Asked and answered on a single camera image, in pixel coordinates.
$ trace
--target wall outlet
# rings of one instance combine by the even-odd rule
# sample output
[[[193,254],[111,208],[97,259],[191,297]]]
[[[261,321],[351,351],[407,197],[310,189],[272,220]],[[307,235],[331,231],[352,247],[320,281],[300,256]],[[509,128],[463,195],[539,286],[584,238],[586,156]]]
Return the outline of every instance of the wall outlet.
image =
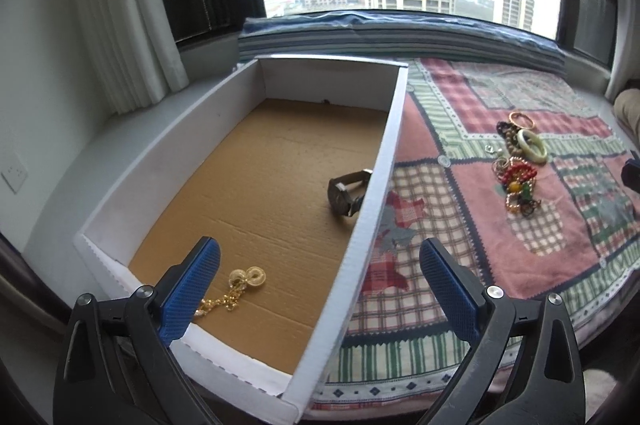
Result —
[[[0,165],[2,166],[0,174],[4,178],[4,181],[6,181],[7,185],[11,187],[11,190],[17,194],[27,179],[27,169],[15,152],[9,153]]]

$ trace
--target screw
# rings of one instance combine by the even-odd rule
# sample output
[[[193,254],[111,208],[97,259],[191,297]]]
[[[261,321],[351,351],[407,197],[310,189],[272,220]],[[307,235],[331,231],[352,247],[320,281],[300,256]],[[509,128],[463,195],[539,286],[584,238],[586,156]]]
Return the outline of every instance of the screw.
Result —
[[[154,287],[153,286],[149,286],[148,284],[145,284],[144,286],[140,286],[136,290],[136,297],[139,297],[141,299],[147,299],[147,298],[151,297],[151,294],[153,292],[154,292]]]
[[[549,302],[551,302],[551,304],[555,304],[556,306],[562,304],[562,297],[557,293],[550,293],[547,298],[549,299]]]
[[[504,291],[500,286],[490,286],[486,289],[486,294],[492,299],[501,299],[504,297]]]
[[[83,293],[81,296],[78,297],[78,299],[76,300],[76,303],[80,306],[86,306],[87,304],[89,304],[89,302],[91,302],[92,299],[92,295],[90,293]]]

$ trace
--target gold chain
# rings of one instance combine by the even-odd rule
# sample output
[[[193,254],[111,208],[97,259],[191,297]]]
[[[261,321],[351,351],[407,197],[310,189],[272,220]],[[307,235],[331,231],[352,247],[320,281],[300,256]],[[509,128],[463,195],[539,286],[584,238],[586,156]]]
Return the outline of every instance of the gold chain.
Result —
[[[252,266],[243,270],[234,270],[229,276],[229,291],[219,299],[202,299],[200,305],[195,312],[196,317],[203,317],[209,313],[213,308],[218,306],[224,306],[227,311],[232,311],[238,306],[238,301],[241,295],[246,290],[247,286],[260,286],[266,280],[266,274],[264,270],[257,266]]]

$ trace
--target curtain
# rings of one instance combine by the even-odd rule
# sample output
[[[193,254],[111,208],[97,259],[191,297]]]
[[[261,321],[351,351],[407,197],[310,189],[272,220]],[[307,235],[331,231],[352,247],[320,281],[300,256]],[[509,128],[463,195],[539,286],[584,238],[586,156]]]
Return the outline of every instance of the curtain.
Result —
[[[162,0],[76,0],[89,54],[117,113],[156,104],[189,82]]]
[[[605,97],[614,101],[629,79],[640,78],[640,0],[618,0],[616,49]]]

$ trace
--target watch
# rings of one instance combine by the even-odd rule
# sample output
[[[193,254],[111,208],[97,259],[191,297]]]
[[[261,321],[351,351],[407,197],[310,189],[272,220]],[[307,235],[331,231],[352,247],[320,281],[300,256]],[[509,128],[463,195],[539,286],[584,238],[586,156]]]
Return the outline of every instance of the watch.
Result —
[[[372,170],[363,169],[351,174],[345,174],[339,178],[330,179],[326,195],[329,198],[332,212],[336,215],[346,215],[347,217],[351,217],[358,212],[364,201],[364,195],[355,199],[352,198],[347,190],[347,185],[360,181],[364,187],[367,187],[372,174]]]

